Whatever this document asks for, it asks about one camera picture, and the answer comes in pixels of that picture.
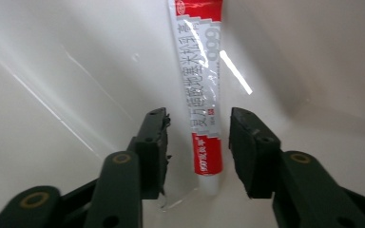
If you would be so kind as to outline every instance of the white surface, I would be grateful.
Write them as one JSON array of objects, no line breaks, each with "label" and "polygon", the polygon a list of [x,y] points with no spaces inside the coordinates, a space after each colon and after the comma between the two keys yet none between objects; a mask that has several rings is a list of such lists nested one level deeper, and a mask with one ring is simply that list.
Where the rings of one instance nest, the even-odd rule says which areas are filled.
[{"label": "white surface", "polygon": [[66,193],[94,179],[160,106],[172,118],[166,191],[182,201],[165,213],[146,202],[145,227],[277,226],[271,201],[249,200],[234,172],[232,106],[365,195],[365,1],[225,0],[222,49],[253,93],[221,62],[225,171],[214,198],[193,191],[168,18],[166,1],[0,0],[0,210],[34,185]]}]

